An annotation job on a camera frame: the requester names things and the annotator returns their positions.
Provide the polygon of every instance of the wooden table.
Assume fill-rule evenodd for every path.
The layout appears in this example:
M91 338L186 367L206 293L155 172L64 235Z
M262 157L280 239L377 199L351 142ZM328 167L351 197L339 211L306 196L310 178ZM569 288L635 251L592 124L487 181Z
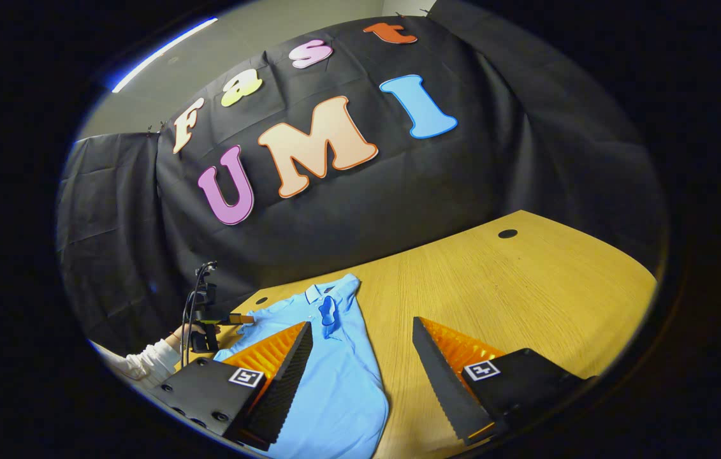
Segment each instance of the wooden table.
M499 238L503 230L517 230ZM530 347L579 377L606 369L640 324L655 279L616 248L519 211L407 252L264 288L246 314L352 273L380 365L390 415L375 457L446 457L465 450L445 418L412 344L426 317L503 352ZM261 305L256 300L266 297ZM240 335L223 326L220 346ZM209 354L191 354L199 357Z

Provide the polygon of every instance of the white sleeve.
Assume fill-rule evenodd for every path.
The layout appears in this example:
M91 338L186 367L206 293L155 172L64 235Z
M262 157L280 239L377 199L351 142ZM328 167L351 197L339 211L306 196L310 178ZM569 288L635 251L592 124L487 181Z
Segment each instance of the white sleeve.
M108 351L97 343L92 344L103 355L107 364L127 378L136 381L135 386L141 389L151 389L173 375L174 368L179 362L179 352L168 345L165 340L159 340L155 345L148 345L139 354L129 354L121 357Z

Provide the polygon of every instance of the letter m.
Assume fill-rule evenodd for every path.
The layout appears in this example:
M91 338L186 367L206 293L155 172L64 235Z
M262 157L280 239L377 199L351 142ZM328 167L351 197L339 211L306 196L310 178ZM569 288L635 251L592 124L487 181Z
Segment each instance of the letter m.
M327 145L331 145L335 153L331 166L339 171L354 168L377 155L377 145L363 139L349 116L348 102L345 96L337 96L317 104L312 110L312 127L308 135L282 122L258 137L258 145L270 149L278 168L281 198L289 198L309 186L309 178L297 172L293 160L323 178L326 176Z

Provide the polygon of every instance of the black cloth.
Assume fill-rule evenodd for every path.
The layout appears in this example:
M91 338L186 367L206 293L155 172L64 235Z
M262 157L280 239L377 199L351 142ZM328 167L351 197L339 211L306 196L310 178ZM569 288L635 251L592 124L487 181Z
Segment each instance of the black cloth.
M58 221L70 230L58 232L58 247L89 337L115 352L141 351L178 325L195 268L212 259L218 269L209 280L228 300L519 209L593 235L654 270L664 213L646 149L622 111L547 44L485 11L449 5L440 0L427 18L364 18L289 40L189 98L158 136L78 142L65 177L81 180L64 181ZM396 45L363 32L376 22L401 24L418 41ZM334 53L293 67L290 50L316 38ZM221 106L221 89L245 69L258 71L262 87ZM406 111L378 86L411 73L456 117L456 128L409 136ZM325 178L298 167L310 185L281 198L270 151L256 139L279 122L308 133L313 108L334 96L348 97L377 157L337 171L330 149ZM199 97L205 105L191 141L173 154L173 121ZM225 226L197 181L216 166L221 192L234 203L235 185L219 164L233 145L241 145L255 204L245 221ZM92 172L100 166L113 178Z
M175 330L187 294L167 250L156 140L109 134L76 142L57 193L57 257L72 311L87 337L121 355Z

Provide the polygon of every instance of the light blue polo shirt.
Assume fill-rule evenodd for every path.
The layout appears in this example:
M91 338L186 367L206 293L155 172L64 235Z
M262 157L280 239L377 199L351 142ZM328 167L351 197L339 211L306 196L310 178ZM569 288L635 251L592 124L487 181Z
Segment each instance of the light blue polo shirt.
M354 296L358 285L355 276L346 274L250 311L255 323L241 326L244 337L215 355L221 362L296 323L312 323L312 351L287 420L278 441L258 453L276 459L372 457L389 402Z

